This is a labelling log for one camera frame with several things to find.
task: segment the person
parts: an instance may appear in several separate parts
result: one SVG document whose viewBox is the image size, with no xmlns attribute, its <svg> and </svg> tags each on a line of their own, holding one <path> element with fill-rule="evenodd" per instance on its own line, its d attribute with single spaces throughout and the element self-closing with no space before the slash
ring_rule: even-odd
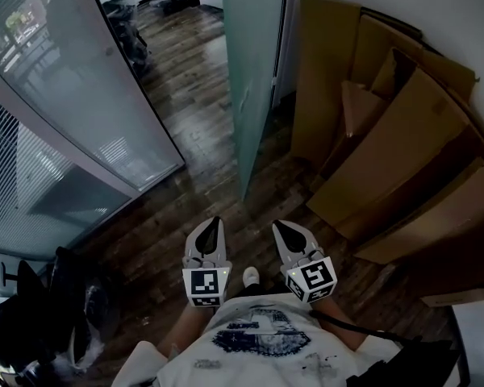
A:
<svg viewBox="0 0 484 387">
<path fill-rule="evenodd" d="M 140 342 L 112 387 L 343 386 L 395 343 L 318 322 L 318 310 L 352 323 L 331 297 L 309 304 L 292 293 L 269 293 L 256 268 L 246 268 L 244 290 L 212 309 L 187 305 L 157 347 Z"/>
</svg>

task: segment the wooden floor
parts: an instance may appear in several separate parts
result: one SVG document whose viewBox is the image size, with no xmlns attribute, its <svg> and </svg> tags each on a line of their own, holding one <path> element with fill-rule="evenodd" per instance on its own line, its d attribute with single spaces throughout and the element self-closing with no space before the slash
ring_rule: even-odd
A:
<svg viewBox="0 0 484 387">
<path fill-rule="evenodd" d="M 197 8 L 163 18 L 140 10 L 140 33 L 154 69 L 143 79 L 151 102 L 186 160 L 186 168 L 145 194 L 84 245 L 84 253 L 123 281 L 122 317 L 115 337 L 79 385 L 111 385 L 142 339 L 157 343 L 186 304 L 182 264 L 186 236 L 219 215 L 234 270 L 257 266 L 265 284 L 281 280 L 270 228 L 282 218 L 309 228 L 332 257 L 339 284 L 335 299 L 364 327 L 424 339 L 451 339 L 445 309 L 429 309 L 405 290 L 391 266 L 353 258 L 337 235 L 304 202 L 314 176 L 289 155 L 293 111 L 270 118 L 245 201 L 237 194 L 233 127 L 223 24 Z"/>
</svg>

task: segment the glass door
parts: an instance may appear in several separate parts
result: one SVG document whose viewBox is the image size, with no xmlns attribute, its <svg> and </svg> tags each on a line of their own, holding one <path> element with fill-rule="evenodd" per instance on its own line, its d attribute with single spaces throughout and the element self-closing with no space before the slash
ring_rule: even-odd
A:
<svg viewBox="0 0 484 387">
<path fill-rule="evenodd" d="M 183 165 L 95 0 L 0 0 L 0 76 L 137 191 Z"/>
<path fill-rule="evenodd" d="M 223 0 L 242 196 L 271 105 L 284 6 L 285 0 Z"/>
</svg>

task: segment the white sneaker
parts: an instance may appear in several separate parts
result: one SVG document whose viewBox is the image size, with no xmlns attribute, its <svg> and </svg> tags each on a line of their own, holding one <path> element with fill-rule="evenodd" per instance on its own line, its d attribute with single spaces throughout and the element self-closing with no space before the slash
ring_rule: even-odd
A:
<svg viewBox="0 0 484 387">
<path fill-rule="evenodd" d="M 244 287 L 248 288 L 251 284 L 260 284 L 260 273 L 255 267 L 247 267 L 242 276 Z"/>
</svg>

